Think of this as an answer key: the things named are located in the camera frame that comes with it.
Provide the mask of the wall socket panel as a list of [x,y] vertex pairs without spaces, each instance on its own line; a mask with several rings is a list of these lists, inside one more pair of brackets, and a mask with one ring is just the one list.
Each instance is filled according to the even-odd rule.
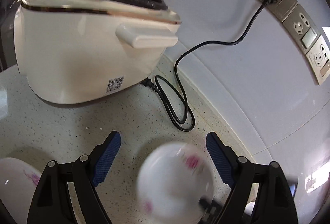
[[308,60],[319,85],[329,77],[329,47],[297,0],[259,0],[282,23]]

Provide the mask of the cream rice cooker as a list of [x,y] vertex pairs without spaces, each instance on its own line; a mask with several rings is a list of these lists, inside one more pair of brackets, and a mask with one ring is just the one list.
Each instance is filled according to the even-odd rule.
[[20,0],[17,66],[47,102],[90,102],[149,77],[181,22],[164,0]]

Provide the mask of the white plate pink flower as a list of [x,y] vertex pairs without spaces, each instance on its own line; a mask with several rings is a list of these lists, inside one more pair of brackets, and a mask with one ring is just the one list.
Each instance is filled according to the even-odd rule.
[[195,145],[166,143],[143,162],[136,194],[143,211],[159,223],[198,223],[204,214],[199,201],[212,201],[214,178]]

